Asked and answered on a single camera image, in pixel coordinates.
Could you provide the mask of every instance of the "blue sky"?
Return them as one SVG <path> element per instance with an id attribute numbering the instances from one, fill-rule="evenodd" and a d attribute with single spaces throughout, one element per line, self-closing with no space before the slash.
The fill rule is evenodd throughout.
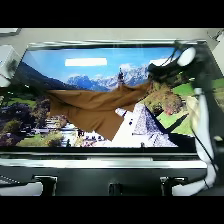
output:
<path id="1" fill-rule="evenodd" d="M 79 74 L 95 78 L 116 75 L 122 64 L 141 66 L 150 60 L 168 58 L 173 48 L 95 48 L 27 51 L 23 62 L 41 74 L 66 82 L 69 77 Z M 104 66 L 65 66 L 69 58 L 106 58 Z"/>

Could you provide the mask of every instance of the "white rectangle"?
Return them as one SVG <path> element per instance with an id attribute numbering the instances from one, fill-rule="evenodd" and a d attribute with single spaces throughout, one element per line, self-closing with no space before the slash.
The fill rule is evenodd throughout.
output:
<path id="1" fill-rule="evenodd" d="M 65 60 L 65 66 L 99 66 L 107 65 L 106 58 L 71 58 Z"/>

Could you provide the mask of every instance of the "screen bezel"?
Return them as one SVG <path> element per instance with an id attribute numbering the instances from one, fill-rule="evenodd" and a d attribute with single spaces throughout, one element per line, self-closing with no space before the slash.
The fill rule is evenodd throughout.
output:
<path id="1" fill-rule="evenodd" d="M 202 44 L 208 48 L 205 40 L 186 41 L 179 40 L 186 46 Z M 60 50 L 60 49 L 80 49 L 80 48 L 141 48 L 141 47 L 173 47 L 175 40 L 124 40 L 124 41 L 65 41 L 65 42 L 44 42 L 32 43 L 27 46 L 21 61 L 27 51 L 36 50 Z M 122 155 L 197 155 L 195 149 L 180 147 L 147 147 L 147 148 L 105 148 L 105 147 L 0 147 L 0 154 L 41 154 L 41 155 L 90 155 L 90 154 L 122 154 Z"/>

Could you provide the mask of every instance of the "snowy mountain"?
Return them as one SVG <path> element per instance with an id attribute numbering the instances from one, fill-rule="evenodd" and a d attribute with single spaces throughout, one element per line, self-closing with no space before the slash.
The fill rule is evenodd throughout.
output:
<path id="1" fill-rule="evenodd" d="M 142 84 L 148 78 L 147 65 L 122 69 L 124 82 L 127 85 L 135 86 Z M 89 90 L 110 91 L 117 87 L 117 74 L 111 77 L 89 79 L 87 75 L 75 75 L 70 77 L 67 84 L 81 86 Z"/>

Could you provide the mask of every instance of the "mountain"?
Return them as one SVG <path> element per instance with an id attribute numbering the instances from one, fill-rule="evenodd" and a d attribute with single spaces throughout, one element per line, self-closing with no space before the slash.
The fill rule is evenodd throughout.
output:
<path id="1" fill-rule="evenodd" d="M 147 65 L 134 67 L 131 69 L 123 69 L 124 82 L 127 85 L 135 86 L 144 83 L 148 78 Z M 70 77 L 67 84 L 80 86 L 95 91 L 110 91 L 117 87 L 117 74 L 106 78 L 89 79 L 87 75 L 76 75 Z"/>
<path id="2" fill-rule="evenodd" d="M 77 85 L 69 85 L 58 79 L 48 78 L 30 67 L 24 62 L 20 62 L 13 78 L 14 82 L 22 82 L 25 85 L 45 90 L 80 90 L 85 89 Z"/>

